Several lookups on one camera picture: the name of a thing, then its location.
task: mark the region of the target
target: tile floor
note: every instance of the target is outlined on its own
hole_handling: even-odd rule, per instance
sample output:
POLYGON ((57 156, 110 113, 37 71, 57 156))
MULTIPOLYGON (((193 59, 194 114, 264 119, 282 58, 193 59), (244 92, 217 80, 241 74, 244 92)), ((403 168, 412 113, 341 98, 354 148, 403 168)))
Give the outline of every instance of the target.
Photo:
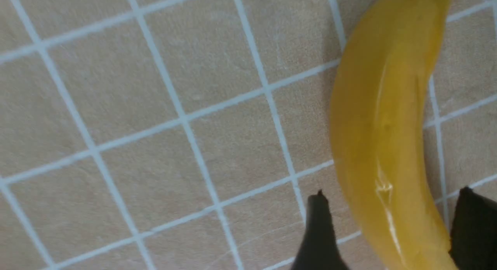
MULTIPOLYGON (((0 0, 2 270, 284 270, 334 175, 328 99, 374 0, 0 0)), ((456 0, 430 83, 432 194, 497 199, 497 0, 456 0)))

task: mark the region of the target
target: banana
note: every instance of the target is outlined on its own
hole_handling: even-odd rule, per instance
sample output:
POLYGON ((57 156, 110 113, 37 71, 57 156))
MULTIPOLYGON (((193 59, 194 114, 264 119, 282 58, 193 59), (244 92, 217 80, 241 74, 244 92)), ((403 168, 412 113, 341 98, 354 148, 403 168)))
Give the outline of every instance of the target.
POLYGON ((378 0, 350 36, 334 81, 330 141, 339 183, 389 270, 456 270, 430 194, 426 89, 452 0, 378 0))

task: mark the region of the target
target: grout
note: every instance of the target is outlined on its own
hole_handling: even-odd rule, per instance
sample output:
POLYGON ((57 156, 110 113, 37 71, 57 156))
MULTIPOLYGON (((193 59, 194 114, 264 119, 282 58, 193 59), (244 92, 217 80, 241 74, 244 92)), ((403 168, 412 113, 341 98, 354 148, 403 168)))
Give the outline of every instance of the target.
POLYGON ((64 157, 60 160, 57 160, 56 162, 52 162, 49 164, 42 165, 40 167, 36 167, 33 169, 30 169, 28 171, 24 171, 15 175, 12 175, 10 177, 5 178, 5 183, 7 185, 13 184, 13 183, 19 183, 20 181, 30 179, 34 176, 38 176, 47 172, 50 172, 55 169, 60 169, 62 167, 66 167, 68 165, 73 164, 74 162, 77 162, 79 160, 83 160, 87 157, 90 157, 91 154, 89 151, 83 151, 79 153, 75 153, 74 155, 69 155, 68 157, 64 157))
POLYGON ((174 226, 177 226, 177 225, 180 225, 180 224, 183 224, 183 223, 187 223, 187 222, 192 221, 192 220, 196 220, 196 219, 198 219, 200 217, 203 217, 204 215, 210 214, 210 213, 212 213, 214 211, 216 211, 216 207, 215 206, 209 206, 207 208, 204 208, 204 210, 201 210, 200 212, 192 213, 190 215, 187 215, 185 217, 179 218, 177 220, 173 220, 173 221, 167 222, 165 224, 162 224, 160 226, 156 226, 156 227, 152 228, 149 231, 143 232, 141 236, 143 238, 152 236, 152 235, 154 235, 156 233, 159 233, 159 232, 164 231, 166 229, 172 228, 174 226))
POLYGON ((493 0, 494 5, 494 22, 495 22, 495 40, 497 41, 497 0, 493 0))
MULTIPOLYGON (((153 13, 154 11, 159 11, 162 10, 163 8, 170 7, 175 4, 180 4, 183 2, 186 2, 188 0, 160 0, 158 2, 149 4, 147 6, 144 6, 143 8, 140 9, 141 12, 144 14, 150 14, 153 13)), ((39 49, 39 46, 48 48, 52 47, 55 45, 59 45, 65 42, 68 42, 70 40, 74 40, 77 38, 81 38, 83 36, 86 36, 90 33, 95 33, 102 31, 108 27, 113 27, 118 24, 121 24, 123 22, 129 21, 133 19, 134 14, 133 11, 128 11, 122 14, 118 14, 113 17, 108 17, 103 20, 100 20, 98 22, 94 22, 92 24, 82 26, 78 29, 73 29, 68 32, 62 33, 58 36, 54 36, 51 38, 46 38, 44 40, 41 40, 39 45, 36 44, 30 44, 30 45, 24 45, 18 49, 4 52, 3 54, 0 55, 0 64, 9 62, 9 61, 14 61, 18 58, 21 58, 23 56, 26 56, 28 54, 31 54, 33 52, 36 52, 39 49)))
POLYGON ((492 6, 492 2, 491 1, 484 1, 483 3, 480 3, 478 5, 474 5, 470 8, 467 8, 466 10, 462 10, 458 13, 455 13, 455 14, 452 14, 452 15, 449 15, 446 19, 446 22, 453 22, 453 21, 456 21, 458 19, 461 19, 463 17, 467 17, 471 14, 474 14, 476 12, 479 12, 483 9, 486 9, 486 8, 490 8, 492 6))
POLYGON ((222 109, 226 109, 227 107, 231 107, 234 105, 238 105, 246 100, 250 100, 252 98, 256 98, 258 96, 261 96, 264 94, 264 89, 263 88, 258 88, 253 91, 249 91, 247 93, 243 93, 241 95, 235 96, 229 100, 223 101, 218 104, 211 105, 210 107, 206 107, 204 109, 200 109, 198 111, 195 111, 193 113, 190 113, 186 115, 186 119, 188 121, 192 121, 194 119, 198 119, 202 116, 209 115, 214 112, 221 111, 222 109))
POLYGON ((155 125, 151 128, 142 130, 140 132, 136 132, 134 134, 124 136, 122 138, 114 139, 114 140, 108 141, 106 143, 103 143, 103 144, 97 146, 97 149, 100 152, 108 151, 108 150, 111 150, 113 148, 117 148, 119 146, 124 146, 124 145, 132 143, 134 141, 138 141, 139 139, 153 136, 159 132, 163 132, 164 130, 171 129, 171 128, 177 127, 179 125, 181 125, 181 120, 179 120, 179 119, 173 119, 170 121, 166 121, 165 123, 155 125))
MULTIPOLYGON (((299 178, 303 177, 303 176, 306 176, 307 174, 311 174, 311 173, 314 173, 316 171, 319 171, 325 167, 328 167, 330 166, 331 164, 333 164, 333 161, 330 160, 328 162, 325 162, 325 163, 322 163, 322 164, 319 164, 315 167, 312 167, 310 169, 307 169, 307 170, 304 170, 300 173, 297 173, 297 176, 299 178)), ((251 196, 254 196, 256 194, 259 194, 259 193, 262 193, 262 192, 266 192, 272 188, 275 188, 277 187, 278 185, 282 185, 284 183, 288 183, 290 181, 290 177, 286 177, 286 178, 283 178, 281 179, 280 181, 277 181, 277 182, 280 182, 279 184, 275 184, 275 185, 272 185, 272 186, 269 186, 269 185, 264 185, 263 187, 260 187, 260 188, 257 188, 257 189, 254 189, 248 193, 244 193, 244 197, 239 197, 239 196, 236 196, 236 197, 233 197, 232 199, 228 199, 226 201, 223 201, 222 203, 220 203, 220 206, 221 207, 225 207, 225 206, 228 206, 228 205, 231 205, 231 204, 234 204, 238 201, 242 201, 243 199, 248 199, 249 197, 251 196)), ((203 217, 204 215, 207 215, 213 211, 216 210, 216 207, 214 205, 212 206, 209 206, 207 208, 204 208, 204 210, 201 210, 199 212, 195 212, 195 213, 192 213, 190 215, 187 215, 185 217, 181 217, 177 220, 173 220, 173 221, 170 221, 170 222, 167 222, 166 224, 162 224, 160 226, 156 226, 154 228, 151 228, 151 230, 149 231, 145 231, 143 233, 140 234, 140 237, 141 238, 147 238, 149 236, 152 236, 158 232, 161 232, 161 231, 165 231, 169 228, 172 228, 172 227, 175 227, 177 225, 180 225, 180 224, 183 224, 183 223, 186 223, 186 222, 189 222, 189 221, 192 221, 192 220, 195 220, 195 219, 198 219, 200 217, 203 217)), ((74 263, 77 263, 77 262, 80 262, 80 261, 83 261, 85 259, 89 259, 89 258, 92 258, 93 256, 98 256, 100 254, 103 254, 103 253, 106 253, 112 249, 116 249, 118 247, 122 247, 124 245, 128 245, 128 244, 131 244, 135 242, 135 239, 134 238, 126 238, 126 239, 123 239, 123 240, 119 240, 117 242, 114 242, 114 243, 111 243, 109 245, 106 245, 104 247, 101 247, 100 249, 94 249, 88 253, 85 253, 85 254, 81 254, 79 256, 76 256, 74 258, 71 258, 71 259, 68 259, 67 261, 63 261, 61 263, 57 263, 57 266, 59 268, 63 268, 63 267, 67 267, 69 265, 72 265, 74 263)))
POLYGON ((286 265, 289 265, 290 263, 293 263, 293 261, 295 260, 295 257, 292 257, 292 258, 289 258, 287 260, 284 260, 284 261, 281 261, 279 263, 276 263, 275 265, 272 265, 272 266, 269 266, 269 267, 266 267, 264 268, 263 270, 275 270, 275 269, 278 269, 280 267, 283 267, 283 266, 286 266, 286 265))
POLYGON ((106 245, 105 247, 101 247, 100 249, 94 249, 94 250, 87 252, 85 254, 82 254, 80 256, 76 256, 74 258, 68 259, 68 260, 63 261, 61 263, 57 263, 57 267, 59 269, 62 269, 62 268, 68 267, 69 265, 73 265, 75 263, 82 262, 82 261, 90 259, 94 256, 104 254, 104 253, 109 252, 113 249, 117 249, 118 247, 123 247, 125 245, 129 245, 132 243, 135 243, 135 239, 133 237, 119 240, 119 241, 114 242, 112 244, 106 245))
POLYGON ((356 231, 348 236, 340 238, 339 240, 337 240, 337 245, 343 244, 343 243, 347 242, 348 240, 352 240, 353 238, 357 238, 357 237, 361 236, 361 234, 362 234, 361 231, 356 231))
POLYGON ((429 92, 431 99, 431 106, 433 107, 433 116, 435 121, 435 132, 436 132, 436 147, 438 152, 438 165, 440 174, 440 187, 442 190, 442 205, 443 205, 443 221, 445 226, 449 230, 449 208, 447 207, 447 185, 445 183, 445 160, 443 157, 443 145, 442 145, 442 130, 440 127, 440 110, 438 109, 438 103, 435 94, 435 82, 433 76, 429 80, 429 92))
POLYGON ((489 176, 489 177, 486 177, 486 178, 481 179, 479 181, 476 181, 476 182, 472 183, 469 187, 470 188, 476 188, 476 187, 482 186, 482 185, 484 185, 486 183, 490 183, 491 181, 494 181, 496 179, 497 179, 497 174, 489 176))
POLYGON ((124 201, 119 194, 119 191, 117 190, 117 187, 114 184, 114 181, 112 180, 112 177, 110 176, 107 167, 105 166, 102 157, 100 156, 100 153, 96 151, 94 141, 92 140, 88 129, 85 126, 85 123, 82 121, 82 118, 80 114, 78 113, 76 106, 69 95, 69 91, 67 91, 66 86, 64 86, 64 82, 60 78, 59 72, 57 72, 57 68, 55 67, 55 63, 52 61, 50 56, 48 55, 48 52, 45 47, 42 47, 40 45, 41 39, 39 35, 36 33, 36 30, 28 17, 26 11, 24 10, 23 6, 21 5, 19 0, 11 0, 12 4, 14 5, 17 14, 19 15, 19 18, 23 22, 24 26, 26 27, 26 31, 30 35, 35 47, 37 48, 37 51, 41 55, 43 62, 45 63, 48 72, 50 73, 55 85, 57 86, 57 90, 59 91, 60 96, 64 100, 64 103, 66 104, 67 109, 69 110, 69 113, 71 114, 74 123, 76 123, 76 127, 78 128, 79 132, 81 133, 81 136, 83 137, 83 140, 85 141, 85 144, 87 145, 89 149, 89 153, 92 155, 94 158, 94 161, 100 171, 100 173, 103 176, 103 179, 105 183, 107 184, 107 187, 109 189, 110 194, 112 195, 117 208, 121 212, 121 215, 123 216, 124 220, 126 221, 126 224, 128 225, 128 228, 130 229, 131 233, 133 234, 133 237, 135 238, 138 247, 140 249, 140 252, 142 253, 142 256, 144 256, 145 261, 147 261, 147 256, 148 254, 144 250, 144 245, 142 240, 137 236, 138 235, 138 230, 133 222, 133 219, 131 218, 131 215, 129 214, 126 205, 124 204, 124 201))
POLYGON ((141 15, 147 15, 162 10, 163 8, 167 8, 176 4, 182 4, 186 1, 188 0, 161 0, 140 8, 139 12, 141 15))
POLYGON ((174 109, 176 109, 176 113, 179 115, 179 119, 181 121, 181 124, 183 125, 184 131, 186 133, 186 137, 187 137, 188 141, 190 142, 190 146, 191 146, 192 151, 195 155, 195 159, 197 160, 200 171, 201 171, 202 176, 205 180, 207 190, 209 191, 211 199, 214 203, 214 207, 216 208, 217 215, 219 217, 219 220, 221 221, 222 229, 224 230, 224 233, 226 236, 226 241, 228 242, 229 248, 231 249, 231 252, 233 253, 233 257, 234 257, 236 266, 238 267, 238 270, 243 270, 242 260, 240 258, 240 255, 238 254, 238 249, 236 247, 235 239, 231 233, 231 230, 229 229, 228 220, 227 220, 226 216, 224 215, 224 212, 222 211, 222 207, 219 205, 219 198, 218 198, 216 189, 212 183, 212 180, 210 178, 209 171, 208 171, 207 166, 205 164, 204 158, 202 157, 202 153, 200 152, 200 148, 197 145, 193 131, 190 128, 190 124, 188 123, 188 120, 186 119, 186 114, 184 112, 183 107, 181 106, 181 102, 180 102, 179 97, 176 93, 176 90, 174 89, 171 78, 169 77, 169 73, 167 72, 164 61, 163 61, 162 57, 160 56, 160 52, 159 52, 159 50, 154 42, 154 38, 152 37, 152 34, 147 26, 147 23, 145 22, 144 16, 140 12, 140 8, 138 6, 137 1, 136 0, 128 0, 128 1, 131 5, 131 8, 133 9, 133 12, 135 13, 135 17, 138 20, 138 24, 140 25, 140 28, 142 29, 143 36, 144 36, 145 40, 147 41, 147 45, 148 45, 150 52, 154 58, 154 62, 158 68, 160 77, 162 77, 162 80, 165 84, 165 87, 166 87, 168 93, 169 93, 169 96, 171 97, 172 103, 174 105, 174 109))
MULTIPOLYGON (((283 80, 281 80, 279 82, 275 82, 274 84, 270 84, 269 87, 273 91, 273 90, 275 90, 277 88, 281 88, 281 87, 287 86, 289 84, 293 84, 294 82, 302 80, 302 79, 304 79, 306 77, 310 77, 310 76, 316 75, 316 74, 318 74, 318 73, 320 73, 322 71, 325 71, 325 70, 327 70, 329 68, 333 68, 333 67, 337 66, 338 63, 339 63, 339 59, 336 59, 334 61, 330 61, 329 63, 316 66, 315 68, 311 68, 310 70, 304 71, 304 72, 302 72, 300 74, 293 75, 291 77, 288 77, 287 79, 283 79, 283 80)), ((255 97, 263 95, 263 94, 264 94, 263 88, 259 88, 259 89, 253 90, 253 91, 249 91, 247 93, 243 93, 242 95, 238 95, 238 96, 236 96, 234 98, 231 98, 229 100, 223 101, 221 103, 214 104, 214 105, 211 105, 210 107, 206 107, 204 109, 200 109, 200 110, 195 111, 193 113, 187 114, 186 115, 186 119, 188 121, 192 121, 192 120, 198 119, 200 117, 209 115, 211 113, 220 111, 220 110, 225 109, 227 107, 238 105, 239 103, 244 102, 245 100, 250 100, 252 98, 255 98, 255 97)), ((112 148, 117 148, 119 146, 124 146, 124 145, 126 145, 128 143, 131 143, 133 141, 137 141, 139 139, 143 139, 143 138, 149 137, 149 136, 154 135, 154 134, 156 134, 158 132, 161 132, 163 130, 167 130, 167 129, 176 127, 178 125, 181 125, 181 120, 179 120, 179 119, 173 119, 173 120, 170 120, 170 121, 166 121, 165 123, 161 123, 159 125, 155 125, 155 126, 153 126, 151 128, 142 130, 140 132, 137 132, 137 133, 134 133, 134 134, 131 134, 131 135, 128 135, 128 136, 124 136, 124 137, 121 137, 121 138, 118 138, 118 139, 114 139, 114 140, 111 140, 111 141, 107 141, 107 142, 105 142, 103 144, 98 145, 97 149, 100 152, 104 152, 104 151, 110 150, 112 148)), ((69 155, 68 157, 64 157, 64 158, 62 158, 60 160, 57 160, 55 162, 48 163, 48 164, 42 165, 40 167, 35 167, 33 169, 29 169, 27 171, 24 171, 24 172, 17 173, 17 174, 14 174, 12 176, 6 177, 5 180, 9 184, 11 184, 11 183, 17 183, 19 181, 23 181, 23 180, 26 180, 26 179, 29 179, 29 178, 33 178, 34 176, 37 176, 37 175, 40 175, 40 174, 43 174, 43 173, 47 173, 47 172, 55 170, 55 169, 60 169, 62 167, 66 167, 66 166, 68 166, 68 165, 70 165, 70 164, 72 164, 72 163, 74 163, 74 162, 76 162, 78 160, 85 159, 86 157, 89 157, 89 156, 90 156, 89 151, 83 151, 83 152, 80 152, 80 153, 75 153, 73 155, 69 155)))
POLYGON ((301 72, 301 73, 298 73, 296 75, 293 75, 293 76, 290 76, 286 79, 282 79, 282 80, 279 80, 273 84, 270 84, 269 85, 269 89, 271 91, 274 91, 275 89, 278 89, 278 88, 281 88, 281 87, 284 87, 284 86, 287 86, 289 84, 293 84, 294 82, 297 82, 297 81, 300 81, 300 80, 303 80, 307 77, 311 77, 311 76, 314 76, 314 75, 317 75, 321 72, 324 72, 330 68, 335 68, 337 67, 338 65, 340 64, 340 59, 335 59, 333 61, 329 61, 325 64, 322 64, 322 65, 318 65, 314 68, 311 68, 307 71, 304 71, 304 72, 301 72))
MULTIPOLYGON (((356 237, 359 237, 362 233, 360 231, 356 231, 355 233, 352 233, 348 236, 345 236, 343 238, 340 238, 337 240, 337 245, 340 245, 340 244, 343 244, 349 240, 352 240, 353 238, 356 238, 356 237)), ((276 270, 280 267, 283 267, 283 266, 286 266, 286 265, 289 265, 291 263, 293 263, 293 261, 295 260, 295 257, 292 257, 292 258, 289 258, 287 260, 284 260, 284 261, 281 261, 279 263, 276 263, 275 265, 272 265, 272 266, 269 266, 269 267, 266 267, 264 268, 263 270, 276 270)))
POLYGON ((347 43, 347 38, 345 35, 345 30, 343 29, 343 22, 340 14, 340 6, 337 0, 329 0, 330 7, 332 9, 333 22, 335 24, 335 30, 337 31, 337 36, 339 37, 340 49, 343 52, 345 45, 347 43))
POLYGON ((306 222, 306 208, 304 205, 304 201, 302 200, 302 194, 300 193, 300 187, 297 182, 297 178, 295 178, 295 169, 293 167, 290 151, 288 150, 285 134, 283 132, 283 127, 281 126, 281 122, 279 119, 278 109, 276 107, 275 101, 271 93, 271 89, 268 84, 268 78, 266 77, 266 73, 264 72, 264 67, 261 58, 259 56, 259 51, 257 50, 257 45, 255 43, 255 38, 254 35, 252 34, 252 29, 250 28, 250 23, 249 20, 247 19, 247 15, 245 14, 245 9, 243 7, 242 0, 234 0, 234 2, 236 5, 236 10, 238 11, 238 15, 242 23, 243 31, 245 32, 245 37, 247 38, 248 47, 250 48, 250 52, 252 53, 252 58, 254 59, 255 66, 257 68, 257 73, 259 74, 259 79, 261 80, 262 88, 264 89, 266 99, 268 100, 269 110, 273 117, 276 133, 278 135, 278 139, 281 145, 281 150, 283 151, 283 156, 285 158, 286 165, 288 167, 288 172, 290 173, 292 187, 293 191, 295 192, 295 197, 297 199, 300 215, 302 216, 302 220, 306 222))
MULTIPOLYGON (((330 160, 328 162, 319 164, 318 166, 315 166, 315 167, 312 167, 310 169, 304 170, 304 171, 302 171, 300 173, 297 173, 297 176, 299 176, 299 178, 301 178, 303 176, 307 176, 308 174, 311 174, 311 173, 314 173, 316 171, 319 171, 319 170, 321 170, 321 169, 323 169, 323 168, 325 168, 327 166, 331 166, 332 164, 333 164, 333 161, 330 160)), ((476 188, 478 186, 484 185, 485 183, 489 183, 489 182, 494 181, 494 180, 497 180, 497 174, 495 174, 493 176, 489 176, 487 178, 484 178, 483 180, 480 180, 478 182, 475 182, 475 183, 471 184, 469 187, 476 188)), ((290 177, 288 176, 286 178, 281 179, 280 181, 281 181, 280 185, 282 185, 284 183, 288 183, 290 181, 290 177)), ((266 192, 266 191, 268 191, 268 190, 270 190, 272 188, 275 188, 276 186, 271 186, 270 187, 268 185, 265 185, 265 186, 263 186, 261 188, 252 190, 251 195, 248 195, 248 193, 247 193, 247 195, 245 197, 243 197, 243 198, 240 198, 240 197, 236 196, 236 197, 233 197, 232 199, 228 199, 226 201, 223 201, 221 203, 221 205, 222 206, 232 205, 232 204, 234 204, 234 203, 236 203, 238 201, 242 201, 243 199, 247 199, 247 198, 249 198, 251 196, 254 196, 254 195, 258 194, 258 193, 266 192)), ((447 198, 450 199, 451 197, 457 196, 458 194, 459 194, 459 191, 456 190, 455 192, 452 192, 451 194, 447 195, 447 198)), ((442 198, 437 199, 435 201, 435 204, 438 204, 438 203, 441 203, 441 202, 442 202, 442 198)), ((187 215, 185 217, 182 217, 182 218, 179 218, 177 220, 174 220, 172 222, 168 222, 166 224, 154 227, 150 231, 143 232, 140 236, 142 238, 146 238, 146 237, 152 236, 155 233, 158 233, 158 232, 167 230, 169 228, 175 227, 177 225, 189 222, 191 220, 195 220, 195 219, 198 219, 200 217, 203 217, 204 215, 207 215, 207 214, 209 214, 210 212, 212 212, 214 210, 215 210, 214 206, 209 206, 207 208, 204 208, 204 210, 202 210, 202 211, 195 212, 195 213, 192 213, 192 214, 187 215)), ((356 235, 356 234, 357 234, 357 232, 355 232, 355 233, 353 233, 353 234, 351 234, 349 236, 346 236, 344 238, 341 238, 341 239, 337 240, 337 244, 344 243, 345 238, 352 237, 350 239, 353 239, 353 238, 357 237, 358 235, 356 235)), ((106 253, 106 252, 108 252, 108 251, 110 251, 112 249, 116 249, 118 247, 122 247, 124 245, 131 244, 133 242, 135 242, 135 240, 132 237, 131 238, 126 238, 126 239, 123 239, 123 240, 119 240, 117 242, 114 242, 114 243, 111 243, 111 244, 106 245, 104 247, 101 247, 100 249, 94 249, 94 250, 92 250, 92 251, 90 251, 88 253, 81 254, 81 255, 76 256, 74 258, 68 259, 67 261, 63 261, 61 263, 57 263, 57 266, 59 268, 67 267, 67 266, 72 265, 74 263, 83 261, 85 259, 92 258, 94 256, 98 256, 98 255, 106 253)))
POLYGON ((0 192, 1 192, 1 194, 3 194, 7 203, 9 203, 10 208, 12 209, 14 214, 16 214, 19 222, 21 223, 21 225, 23 226, 27 235, 30 237, 31 241, 33 242, 34 247, 39 252, 41 258, 48 266, 48 268, 46 268, 46 269, 47 270, 56 269, 54 267, 55 263, 54 263, 54 260, 52 259, 52 256, 50 256, 45 245, 43 245, 43 243, 41 242, 40 237, 36 233, 35 229, 33 228, 32 224, 30 222, 30 219, 28 219, 28 217, 24 213, 23 208, 21 208, 16 197, 10 191, 10 189, 7 187, 5 182, 2 180, 2 176, 0 176, 0 192))
POLYGON ((487 98, 485 98, 485 99, 483 99, 483 100, 479 100, 479 101, 478 101, 478 102, 476 102, 476 103, 473 103, 473 104, 471 104, 471 105, 468 105, 468 106, 466 106, 466 107, 464 107, 464 108, 462 108, 462 109, 458 109, 457 111, 454 111, 454 112, 452 112, 452 113, 449 113, 449 114, 447 114, 447 115, 445 115, 445 116, 442 116, 442 117, 440 118, 440 123, 445 122, 445 121, 448 121, 448 120, 453 119, 453 118, 455 118, 455 117, 461 116, 461 115, 463 115, 463 114, 469 113, 470 111, 473 111, 473 110, 475 110, 475 109, 478 109, 479 107, 483 107, 483 106, 485 106, 485 105, 487 105, 487 104, 490 104, 490 103, 492 103, 492 102, 494 102, 494 101, 497 101, 497 94, 494 94, 494 95, 492 95, 492 96, 489 96, 489 97, 487 97, 487 98))
MULTIPOLYGON (((150 14, 150 13, 153 13, 154 11, 162 10, 163 8, 167 8, 167 7, 176 5, 176 4, 181 4, 181 3, 184 3, 186 1, 188 1, 188 0, 161 0, 161 1, 149 4, 147 6, 144 6, 144 7, 140 8, 139 11, 143 14, 150 14)), ((476 13, 478 11, 489 8, 491 6, 492 6, 491 1, 485 1, 481 4, 476 5, 476 6, 472 6, 471 8, 468 8, 466 10, 463 10, 461 12, 450 15, 447 18, 447 22, 456 21, 462 17, 476 13)), ((116 26, 118 24, 121 24, 121 23, 126 22, 126 21, 131 20, 131 19, 133 19, 133 12, 125 12, 125 13, 122 13, 122 14, 119 14, 119 15, 116 15, 113 17, 108 17, 108 18, 105 18, 105 19, 100 20, 98 22, 94 22, 92 24, 80 27, 78 29, 70 30, 70 31, 62 33, 58 36, 46 38, 44 40, 41 40, 39 45, 41 47, 45 47, 45 48, 52 47, 55 45, 60 45, 60 44, 63 44, 65 42, 69 42, 71 40, 84 37, 90 33, 99 32, 99 31, 102 31, 108 27, 116 26)), ((338 28, 339 25, 337 25, 338 21, 334 21, 334 23, 336 26, 335 29, 337 30, 337 34, 339 35, 339 42, 342 43, 343 40, 341 40, 341 37, 340 37, 341 33, 339 33, 339 32, 343 31, 343 25, 341 25, 342 29, 339 29, 338 28)), ((17 49, 12 50, 12 51, 3 52, 2 54, 0 54, 0 64, 14 61, 14 60, 19 59, 19 58, 26 56, 28 54, 32 54, 33 52, 36 52, 37 49, 39 49, 39 47, 37 45, 30 44, 30 45, 23 45, 17 49)))

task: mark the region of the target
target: black plastic piece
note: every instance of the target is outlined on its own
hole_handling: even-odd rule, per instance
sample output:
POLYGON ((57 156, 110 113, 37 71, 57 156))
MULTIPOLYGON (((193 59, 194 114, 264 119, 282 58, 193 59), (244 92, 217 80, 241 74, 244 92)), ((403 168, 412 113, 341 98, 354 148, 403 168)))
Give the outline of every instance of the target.
POLYGON ((461 189, 450 237, 460 270, 497 270, 497 202, 461 189))
POLYGON ((291 270, 349 270, 341 259, 328 199, 321 190, 307 200, 306 232, 291 270))

